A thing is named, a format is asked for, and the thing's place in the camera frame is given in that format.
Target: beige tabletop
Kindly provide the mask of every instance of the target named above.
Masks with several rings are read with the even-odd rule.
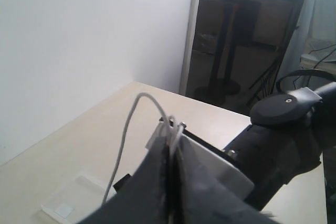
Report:
[[[0,223],[56,223],[41,203],[80,171],[107,182],[119,149],[122,128],[139,92],[148,92],[168,115],[217,148],[223,148],[249,118],[174,93],[133,82],[0,167]],[[131,120],[116,180],[132,174],[160,115],[140,100]],[[323,167],[300,175],[276,194],[265,210],[286,224],[327,223]]]

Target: clear plastic box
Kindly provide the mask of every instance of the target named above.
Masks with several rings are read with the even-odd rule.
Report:
[[[42,210],[61,224],[74,224],[101,206],[107,185],[79,174],[42,203]],[[116,193],[111,187],[109,198]]]

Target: small square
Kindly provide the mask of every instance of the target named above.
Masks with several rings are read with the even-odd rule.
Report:
[[[55,209],[54,212],[60,215],[62,218],[66,219],[69,216],[69,214],[71,214],[72,211],[73,211],[72,207],[70,207],[65,203],[62,203]]]

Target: dark floor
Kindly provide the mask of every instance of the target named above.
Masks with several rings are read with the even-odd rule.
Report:
[[[232,72],[232,79],[237,81],[241,90],[239,94],[226,96],[222,108],[241,114],[248,114],[249,108],[245,106],[254,90],[249,91],[249,86],[271,65],[278,54],[274,51],[256,47],[238,46]],[[218,77],[224,75],[227,50],[224,49],[222,63]],[[194,91],[198,87],[207,86],[214,56],[193,51],[187,84],[186,95],[194,98]]]

